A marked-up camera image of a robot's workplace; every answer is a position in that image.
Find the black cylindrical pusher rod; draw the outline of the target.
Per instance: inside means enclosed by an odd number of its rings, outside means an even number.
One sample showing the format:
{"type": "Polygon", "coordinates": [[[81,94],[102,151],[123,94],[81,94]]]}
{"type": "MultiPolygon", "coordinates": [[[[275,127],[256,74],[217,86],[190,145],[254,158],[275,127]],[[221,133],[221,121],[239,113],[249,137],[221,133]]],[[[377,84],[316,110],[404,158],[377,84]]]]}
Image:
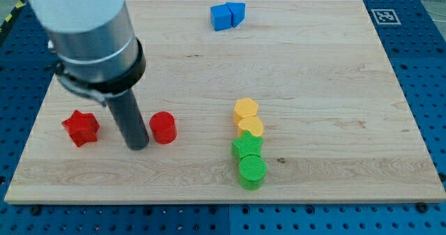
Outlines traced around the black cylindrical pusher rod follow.
{"type": "Polygon", "coordinates": [[[147,147],[149,136],[132,89],[107,95],[105,102],[127,147],[133,151],[147,147]]]}

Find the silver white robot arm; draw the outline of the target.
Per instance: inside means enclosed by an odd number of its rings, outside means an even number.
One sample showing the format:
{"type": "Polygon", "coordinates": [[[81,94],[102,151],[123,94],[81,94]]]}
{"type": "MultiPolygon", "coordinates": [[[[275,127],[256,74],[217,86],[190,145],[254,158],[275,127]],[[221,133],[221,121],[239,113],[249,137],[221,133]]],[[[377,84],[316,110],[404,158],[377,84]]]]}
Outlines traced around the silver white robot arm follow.
{"type": "Polygon", "coordinates": [[[126,145],[149,143],[132,87],[146,60],[125,0],[26,0],[58,59],[52,66],[71,93],[109,108],[126,145]]]}

